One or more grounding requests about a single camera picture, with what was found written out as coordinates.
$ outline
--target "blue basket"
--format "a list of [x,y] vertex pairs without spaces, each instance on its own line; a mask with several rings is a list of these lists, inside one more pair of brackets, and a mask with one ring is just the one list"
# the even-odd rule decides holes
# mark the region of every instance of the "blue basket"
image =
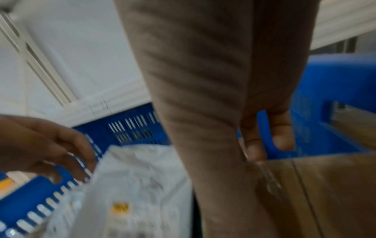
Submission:
[[[367,151],[360,144],[342,135],[330,126],[332,104],[339,101],[376,113],[376,56],[375,55],[325,55],[313,56],[304,72],[302,82],[294,94],[291,115],[296,135],[296,150],[281,152],[273,145],[265,112],[258,117],[260,133],[269,158],[289,158],[303,155],[352,153]],[[100,158],[110,145],[162,144],[170,141],[159,123],[151,104],[146,104],[106,118],[76,127],[86,134]],[[14,193],[0,200],[0,237],[9,232],[8,227],[26,234],[20,219],[31,226],[37,222],[30,212],[45,217],[37,207],[50,198],[58,202],[62,188],[77,185],[72,176],[59,168],[63,182],[53,185],[37,177]]]

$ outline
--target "white label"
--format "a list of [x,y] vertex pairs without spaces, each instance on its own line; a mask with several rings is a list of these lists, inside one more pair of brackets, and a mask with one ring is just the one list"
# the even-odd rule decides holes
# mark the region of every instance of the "white label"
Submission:
[[179,211],[173,207],[116,202],[107,217],[103,238],[177,238]]

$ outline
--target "hand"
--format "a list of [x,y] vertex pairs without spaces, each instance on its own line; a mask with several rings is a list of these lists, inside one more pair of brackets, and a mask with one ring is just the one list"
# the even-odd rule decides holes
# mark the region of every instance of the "hand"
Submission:
[[275,237],[251,160],[294,147],[289,102],[306,64],[319,0],[115,0],[162,125],[184,163],[209,237]]
[[1,172],[32,172],[59,182],[57,164],[83,181],[86,172],[68,152],[94,171],[96,157],[82,133],[42,119],[0,115]]

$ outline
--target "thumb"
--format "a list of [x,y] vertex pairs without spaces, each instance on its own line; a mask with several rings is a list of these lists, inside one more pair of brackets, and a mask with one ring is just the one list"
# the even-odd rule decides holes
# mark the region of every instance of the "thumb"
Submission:
[[23,127],[0,116],[0,146],[20,149],[23,152],[44,158],[58,157],[67,150],[42,134]]

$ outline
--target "plastic mailer bag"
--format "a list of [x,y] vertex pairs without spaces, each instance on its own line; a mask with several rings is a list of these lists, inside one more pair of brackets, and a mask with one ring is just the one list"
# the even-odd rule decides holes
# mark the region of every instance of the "plastic mailer bag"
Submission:
[[192,188],[171,146],[112,146],[88,185],[71,238],[188,238]]

